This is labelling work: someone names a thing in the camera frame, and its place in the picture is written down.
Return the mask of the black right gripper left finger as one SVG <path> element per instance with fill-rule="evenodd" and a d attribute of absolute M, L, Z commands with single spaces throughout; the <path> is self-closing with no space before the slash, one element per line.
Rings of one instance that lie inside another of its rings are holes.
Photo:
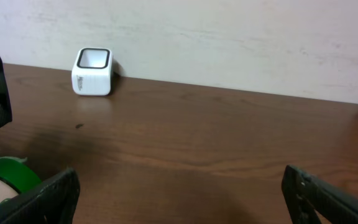
<path fill-rule="evenodd" d="M 71 167 L 0 204 L 0 223 L 72 224 L 80 181 Z"/>

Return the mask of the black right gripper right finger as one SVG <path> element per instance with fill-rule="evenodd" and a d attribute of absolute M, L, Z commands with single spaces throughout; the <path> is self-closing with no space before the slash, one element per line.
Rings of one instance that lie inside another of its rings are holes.
<path fill-rule="evenodd" d="M 318 213 L 331 223 L 358 223 L 358 199 L 287 165 L 282 193 L 293 223 L 321 223 Z"/>

